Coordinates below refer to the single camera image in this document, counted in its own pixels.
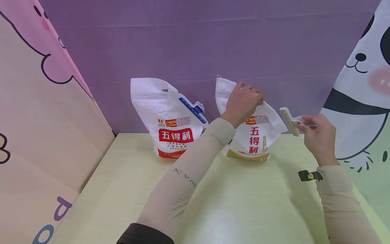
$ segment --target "long sleeve shirt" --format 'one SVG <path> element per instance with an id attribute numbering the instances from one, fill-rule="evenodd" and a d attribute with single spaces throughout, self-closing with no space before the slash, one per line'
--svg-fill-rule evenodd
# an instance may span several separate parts
<path id="1" fill-rule="evenodd" d="M 173 244 L 187 203 L 217 154 L 234 134 L 235 129 L 229 122 L 221 118 L 214 120 L 158 182 L 139 219 L 127 228 L 117 244 Z M 318 171 L 324 178 L 317 182 L 317 189 L 330 242 L 380 243 L 352 193 L 352 183 L 344 169 L 323 166 Z"/>

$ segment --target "flour bag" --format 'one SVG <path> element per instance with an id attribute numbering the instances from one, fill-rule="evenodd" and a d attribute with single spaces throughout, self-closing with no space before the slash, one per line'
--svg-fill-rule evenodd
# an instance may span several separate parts
<path id="1" fill-rule="evenodd" d="M 157 78 L 133 78 L 131 102 L 153 138 L 154 152 L 177 159 L 200 137 L 208 122 L 204 107 L 194 105 L 168 82 Z"/>
<path id="2" fill-rule="evenodd" d="M 217 78 L 215 100 L 220 114 L 225 112 L 227 100 L 236 86 L 235 82 Z M 287 128 L 277 112 L 266 102 L 256 108 L 255 113 L 236 129 L 236 134 L 222 154 L 230 158 L 263 162 L 270 157 L 278 136 Z"/>

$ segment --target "purple letter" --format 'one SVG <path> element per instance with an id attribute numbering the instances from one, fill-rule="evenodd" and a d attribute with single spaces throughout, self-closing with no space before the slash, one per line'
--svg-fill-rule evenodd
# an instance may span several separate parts
<path id="1" fill-rule="evenodd" d="M 59 202 L 60 205 L 57 207 L 57 209 L 54 212 L 54 220 L 60 221 L 65 216 L 65 214 L 68 212 L 68 209 L 72 207 L 72 204 L 60 196 L 57 197 L 57 202 Z M 62 206 L 66 207 L 66 209 L 61 215 L 58 215 Z"/>
<path id="2" fill-rule="evenodd" d="M 41 236 L 41 234 L 45 231 L 45 230 L 48 230 L 49 231 L 49 237 L 46 239 L 46 241 L 44 242 L 40 242 L 39 241 L 39 237 Z M 44 226 L 39 232 L 38 234 L 35 236 L 34 240 L 32 241 L 32 244 L 47 244 L 51 237 L 53 236 L 53 233 L 54 233 L 54 227 L 51 225 L 51 224 L 48 224 L 46 226 Z"/>

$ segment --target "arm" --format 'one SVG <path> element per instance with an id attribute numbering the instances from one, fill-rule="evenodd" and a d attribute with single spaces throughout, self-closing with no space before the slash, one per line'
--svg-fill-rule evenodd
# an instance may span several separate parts
<path id="1" fill-rule="evenodd" d="M 197 185 L 234 133 L 234 127 L 226 120 L 214 120 L 162 177 L 137 223 L 159 230 L 174 240 L 181 215 Z"/>
<path id="2" fill-rule="evenodd" d="M 317 171 L 323 177 L 317 181 L 317 190 L 330 243 L 381 243 L 352 192 L 351 180 L 334 156 L 336 128 L 322 114 L 302 118 L 306 125 L 299 129 L 305 133 L 305 145 L 317 159 Z"/>
<path id="3" fill-rule="evenodd" d="M 173 244 L 179 220 L 196 187 L 217 154 L 262 103 L 264 94 L 239 82 L 232 91 L 225 113 L 214 120 L 165 173 L 151 192 L 138 220 L 117 244 Z"/>
<path id="4" fill-rule="evenodd" d="M 324 178 L 317 182 L 317 190 L 330 242 L 381 243 L 352 192 L 352 182 L 344 168 L 340 165 L 321 166 L 317 170 Z"/>

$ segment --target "table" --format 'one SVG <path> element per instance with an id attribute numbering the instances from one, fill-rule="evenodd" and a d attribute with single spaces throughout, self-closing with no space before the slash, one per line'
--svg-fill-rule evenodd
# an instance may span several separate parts
<path id="1" fill-rule="evenodd" d="M 174 162 L 152 150 L 149 134 L 119 134 L 50 243 L 116 243 Z M 264 163 L 219 154 L 184 212 L 176 244 L 328 243 L 316 184 L 298 178 L 304 169 L 314 171 L 316 162 L 302 136 L 281 135 Z M 390 243 L 389 230 L 356 194 Z"/>

